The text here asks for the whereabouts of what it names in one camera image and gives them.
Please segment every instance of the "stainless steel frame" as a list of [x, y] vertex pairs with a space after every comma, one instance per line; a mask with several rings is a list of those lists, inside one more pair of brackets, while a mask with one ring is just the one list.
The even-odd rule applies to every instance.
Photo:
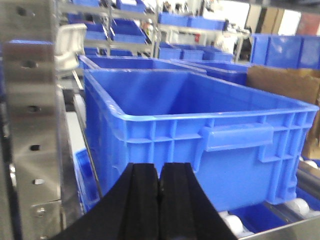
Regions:
[[[110, 32], [110, 22], [112, 19], [134, 19], [134, 20], [151, 20], [154, 26], [154, 29], [157, 28], [158, 24], [158, 7], [156, 8], [155, 14], [150, 13], [140, 13], [140, 12], [132, 12], [132, 11], [123, 11], [114, 9], [112, 7], [90, 7], [90, 6], [81, 6], [70, 3], [59, 3], [58, 4], [58, 16], [61, 16], [62, 13], [87, 13], [99, 15], [101, 17], [107, 18], [106, 31]], [[128, 43], [128, 42], [117, 42], [112, 41], [109, 37], [108, 40], [86, 40], [84, 42], [85, 46], [93, 47], [93, 48], [105, 48], [108, 51], [108, 55], [110, 54], [110, 49], [128, 49], [133, 53], [136, 52], [147, 52], [150, 55], [154, 56], [155, 49], [155, 39], [156, 39], [156, 31], [154, 31], [151, 44], [143, 44], [143, 43]]]
[[[48, 239], [80, 216], [68, 137], [59, 128], [63, 118], [57, 117], [65, 110], [57, 104], [55, 3], [0, 0], [11, 141], [7, 161], [14, 169], [19, 208], [15, 217], [20, 220], [23, 240]], [[69, 185], [64, 184], [67, 177]]]

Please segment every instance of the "blue plastic crate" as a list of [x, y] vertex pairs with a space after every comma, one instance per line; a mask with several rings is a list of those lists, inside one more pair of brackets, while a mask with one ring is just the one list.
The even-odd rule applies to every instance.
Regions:
[[296, 197], [317, 106], [187, 71], [86, 70], [84, 82], [104, 194], [128, 163], [189, 162], [218, 211]]
[[188, 18], [188, 27], [197, 29], [223, 30], [225, 21], [210, 20], [202, 16], [191, 16]]
[[178, 61], [206, 70], [207, 75], [231, 83], [246, 85], [249, 65], [220, 61]]
[[188, 25], [188, 19], [189, 18], [187, 16], [181, 16], [178, 14], [162, 12], [162, 13], [159, 13], [158, 22], [161, 24], [186, 27]]
[[117, 9], [131, 11], [131, 12], [138, 12], [143, 13], [146, 9], [146, 5], [142, 0], [135, 0], [136, 5], [125, 4], [121, 0], [116, 0], [116, 7]]
[[96, 47], [85, 47], [84, 54], [85, 55], [97, 55], [98, 49]]
[[184, 60], [202, 60], [204, 51], [201, 50], [182, 50], [181, 59]]
[[95, 24], [93, 22], [86, 22], [84, 24], [86, 25], [87, 31], [104, 33], [104, 27], [101, 23]]
[[89, 40], [106, 40], [107, 36], [105, 34], [102, 24], [85, 23], [87, 29], [85, 34], [85, 39]]
[[72, 0], [73, 4], [90, 7], [99, 7], [99, 0]]
[[123, 56], [123, 57], [132, 57], [133, 54], [129, 50], [125, 49], [111, 49], [110, 51], [111, 56]]
[[80, 56], [80, 60], [87, 66], [86, 69], [183, 70], [207, 74], [206, 70], [201, 68], [156, 58]]
[[174, 48], [172, 45], [166, 42], [160, 42], [159, 47], [159, 59], [180, 59], [182, 50], [180, 48]]
[[251, 63], [277, 68], [320, 68], [320, 37], [254, 34]]
[[75, 177], [80, 200], [84, 211], [88, 212], [99, 202], [100, 198], [87, 150], [84, 149], [76, 152], [74, 160]]
[[287, 224], [263, 203], [233, 210], [231, 214], [238, 216], [243, 225], [255, 234]]
[[196, 48], [203, 51], [203, 60], [231, 62], [234, 57], [231, 53], [211, 46], [196, 46]]
[[135, 27], [114, 25], [111, 28], [111, 39], [118, 42], [144, 44], [146, 36], [137, 25]]
[[184, 60], [202, 60], [204, 51], [197, 50], [193, 45], [173, 44], [174, 48], [182, 49], [180, 59]]
[[106, 40], [107, 36], [104, 32], [99, 31], [86, 31], [85, 39], [89, 40]]

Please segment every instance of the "metal rod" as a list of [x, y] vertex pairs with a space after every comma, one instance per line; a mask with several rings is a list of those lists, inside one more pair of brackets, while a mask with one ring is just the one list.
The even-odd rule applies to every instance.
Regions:
[[81, 133], [82, 133], [82, 136], [83, 136], [84, 144], [85, 144], [85, 147], [86, 147], [87, 152], [88, 152], [88, 156], [89, 156], [90, 165], [91, 165], [91, 168], [92, 168], [92, 171], [93, 171], [96, 188], [98, 190], [98, 194], [99, 194], [100, 199], [102, 199], [103, 198], [103, 193], [102, 193], [100, 182], [99, 182], [99, 179], [98, 179], [96, 166], [95, 166], [94, 160], [92, 158], [92, 154], [91, 154], [91, 151], [90, 151], [90, 148], [89, 148], [89, 144], [88, 144], [88, 141], [87, 141], [87, 138], [86, 138], [86, 134], [85, 134], [85, 128], [86, 128], [85, 122], [86, 121], [84, 119], [85, 118], [85, 114], [83, 113], [83, 110], [82, 110], [84, 108], [84, 106], [85, 106], [85, 103], [84, 103], [83, 98], [79, 94], [75, 94], [74, 95], [73, 101], [74, 101], [75, 113], [76, 113], [76, 116], [78, 118], [79, 125], [80, 125], [80, 128], [81, 128]]
[[75, 81], [76, 81], [76, 84], [78, 85], [78, 88], [79, 88], [80, 90], [83, 90], [84, 87], [82, 86], [82, 84], [81, 84], [81, 82], [80, 82], [80, 79], [79, 79], [79, 77], [78, 77], [78, 74], [76, 73], [76, 70], [72, 70], [72, 74], [73, 74], [73, 77], [74, 77], [74, 79], [75, 79]]

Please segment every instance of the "shelving rack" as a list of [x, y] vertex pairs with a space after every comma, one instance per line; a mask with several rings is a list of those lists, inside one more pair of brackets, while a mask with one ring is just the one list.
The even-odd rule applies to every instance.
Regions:
[[[222, 33], [222, 34], [237, 36], [238, 44], [237, 44], [236, 56], [235, 56], [236, 62], [239, 60], [244, 39], [247, 39], [250, 37], [250, 34], [245, 34], [245, 33], [233, 33], [228, 31], [207, 30], [207, 29], [199, 29], [199, 28], [193, 28], [193, 27], [167, 25], [167, 24], [158, 24], [158, 29], [159, 31], [157, 32], [157, 42], [156, 42], [155, 49], [159, 49], [160, 42], [161, 42], [161, 32], [177, 31], [177, 32], [183, 32], [187, 34], [220, 34]], [[159, 56], [159, 51], [155, 51], [155, 57], [157, 58], [158, 56]]]
[[178, 31], [189, 34], [228, 34], [235, 35], [238, 37], [238, 44], [236, 49], [235, 61], [238, 61], [240, 56], [240, 51], [242, 49], [244, 39], [247, 39], [250, 34], [245, 33], [233, 33], [228, 31], [221, 30], [207, 30], [193, 27], [182, 27], [175, 25], [166, 25], [166, 24], [158, 24], [158, 9], [159, 6], [155, 8], [155, 14], [150, 13], [140, 13], [133, 11], [123, 11], [119, 9], [114, 9], [112, 7], [90, 7], [90, 6], [82, 6], [71, 3], [63, 3], [60, 2], [58, 4], [59, 15], [62, 13], [85, 13], [92, 15], [99, 15], [107, 19], [106, 30], [109, 32], [110, 26], [109, 23], [112, 19], [130, 19], [130, 20], [151, 20], [153, 24], [153, 34], [151, 37], [151, 44], [137, 44], [137, 43], [128, 43], [128, 42], [117, 42], [112, 41], [110, 37], [108, 40], [86, 40], [85, 45], [87, 47], [93, 48], [104, 48], [107, 49], [108, 54], [110, 54], [110, 49], [126, 49], [134, 52], [147, 52], [150, 53], [151, 57], [158, 58], [159, 56], [159, 46], [161, 42], [161, 31]]
[[[143, 20], [148, 21], [151, 20], [153, 24], [153, 28], [157, 28], [158, 24], [158, 12], [155, 14], [151, 13], [140, 13], [134, 11], [124, 11], [119, 9], [114, 9], [108, 4], [108, 7], [91, 7], [91, 6], [82, 6], [71, 3], [58, 3], [58, 15], [61, 16], [62, 13], [84, 13], [84, 14], [92, 14], [99, 15], [106, 19], [106, 31], [110, 32], [110, 22], [112, 19], [130, 19], [130, 20]], [[112, 41], [110, 37], [107, 40], [88, 40], [86, 39], [84, 44], [86, 47], [93, 48], [103, 48], [107, 49], [108, 55], [110, 55], [111, 49], [126, 49], [130, 50], [133, 53], [136, 52], [146, 52], [150, 53], [150, 56], [154, 56], [155, 49], [155, 40], [156, 40], [156, 31], [153, 31], [151, 44], [144, 43], [129, 43], [129, 42], [119, 42]]]
[[[18, 39], [20, 42], [17, 44], [23, 45], [23, 40], [33, 40], [33, 46], [25, 47], [23, 52], [10, 46], [6, 46], [3, 51], [4, 71], [9, 71], [11, 74], [5, 75], [6, 98], [9, 101], [1, 100], [1, 118], [5, 118], [4, 109], [8, 106], [12, 130], [11, 134], [6, 136], [1, 132], [0, 138], [0, 239], [19, 239], [14, 236], [15, 231], [11, 224], [14, 221], [21, 220], [20, 230], [24, 240], [47, 240], [77, 218], [77, 204], [72, 202], [72, 199], [78, 200], [78, 196], [65, 123], [66, 110], [64, 105], [61, 105], [62, 92], [56, 89], [54, 45], [50, 43], [54, 43], [55, 33], [52, 19], [56, 14], [54, 2], [53, 0], [0, 0], [0, 42], [4, 44], [12, 39]], [[22, 60], [28, 60], [24, 62], [28, 64], [21, 65]], [[30, 105], [30, 108], [26, 108], [30, 102], [33, 107]], [[36, 105], [41, 106], [42, 111], [34, 111], [38, 109]], [[48, 142], [48, 139], [54, 139], [54, 136], [57, 137], [57, 141]], [[13, 144], [12, 149], [6, 148], [3, 144], [8, 139]], [[42, 147], [36, 157], [29, 151], [30, 144], [39, 144]], [[9, 162], [14, 163], [16, 167], [10, 173], [17, 177], [14, 190], [8, 187], [11, 185]], [[34, 184], [41, 181], [34, 183], [28, 181], [29, 177], [40, 180], [42, 176], [46, 178], [48, 175], [52, 176], [50, 181], [42, 184]], [[300, 162], [297, 178], [300, 188], [308, 190], [320, 200], [319, 169]], [[64, 189], [62, 195], [57, 193], [59, 188]], [[19, 201], [16, 215], [8, 211], [9, 205], [16, 204], [10, 197], [14, 193], [18, 195]], [[67, 198], [69, 204], [64, 205], [64, 200]], [[73, 212], [73, 215], [68, 215], [67, 212]], [[317, 216], [242, 239], [317, 240], [320, 236], [319, 226], [320, 216]]]

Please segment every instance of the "storage rack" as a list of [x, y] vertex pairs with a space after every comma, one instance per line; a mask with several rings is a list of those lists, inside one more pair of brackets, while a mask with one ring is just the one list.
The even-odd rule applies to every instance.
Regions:
[[[199, 29], [199, 28], [193, 28], [193, 27], [186, 27], [186, 26], [175, 26], [175, 25], [167, 25], [167, 24], [158, 24], [159, 31], [157, 32], [157, 42], [155, 49], [159, 49], [160, 42], [161, 42], [161, 31], [168, 32], [168, 31], [177, 31], [177, 32], [183, 32], [188, 34], [228, 34], [232, 36], [238, 37], [238, 44], [236, 48], [236, 56], [235, 56], [235, 62], [239, 60], [240, 52], [242, 49], [242, 45], [244, 42], [244, 39], [249, 38], [250, 34], [245, 33], [233, 33], [228, 31], [221, 31], [221, 30], [207, 30], [207, 29]], [[155, 57], [157, 58], [159, 56], [159, 51], [155, 51]]]
[[108, 50], [108, 54], [110, 54], [110, 49], [126, 49], [131, 50], [132, 52], [147, 52], [150, 53], [151, 57], [158, 58], [159, 56], [159, 46], [161, 42], [161, 31], [178, 31], [189, 34], [228, 34], [237, 36], [238, 43], [236, 49], [235, 61], [239, 60], [240, 52], [242, 49], [244, 39], [247, 39], [250, 34], [246, 33], [233, 33], [221, 30], [208, 30], [208, 29], [200, 29], [193, 27], [182, 27], [175, 25], [166, 25], [166, 24], [158, 24], [158, 5], [155, 8], [155, 14], [150, 13], [139, 13], [133, 11], [123, 11], [119, 9], [114, 9], [112, 7], [91, 7], [91, 6], [82, 6], [70, 3], [60, 2], [58, 4], [59, 16], [62, 13], [86, 13], [93, 15], [100, 15], [107, 19], [107, 32], [110, 30], [110, 22], [112, 19], [130, 19], [130, 20], [151, 20], [153, 24], [153, 34], [151, 38], [151, 44], [137, 44], [137, 43], [129, 43], [129, 42], [117, 42], [112, 41], [110, 37], [108, 40], [86, 40], [85, 45], [87, 47], [94, 48], [104, 48]]
[[[124, 11], [119, 9], [114, 9], [109, 5], [109, 7], [91, 7], [91, 6], [82, 6], [76, 5], [71, 3], [63, 3], [59, 2], [58, 4], [58, 11], [59, 16], [62, 13], [85, 13], [85, 14], [92, 14], [92, 15], [99, 15], [106, 19], [106, 31], [110, 32], [110, 22], [112, 19], [130, 19], [130, 20], [144, 20], [148, 21], [151, 20], [154, 29], [156, 29], [156, 25], [158, 22], [158, 12], [155, 14], [151, 13], [140, 13], [140, 12], [133, 12], [133, 11]], [[154, 49], [155, 49], [155, 38], [156, 38], [156, 31], [153, 31], [151, 44], [144, 44], [144, 43], [129, 43], [129, 42], [119, 42], [119, 41], [112, 41], [110, 37], [107, 40], [89, 40], [86, 39], [84, 44], [86, 47], [93, 47], [93, 48], [103, 48], [107, 49], [108, 54], [110, 55], [111, 49], [126, 49], [130, 50], [133, 53], [136, 52], [146, 52], [150, 53], [150, 56], [154, 56]]]

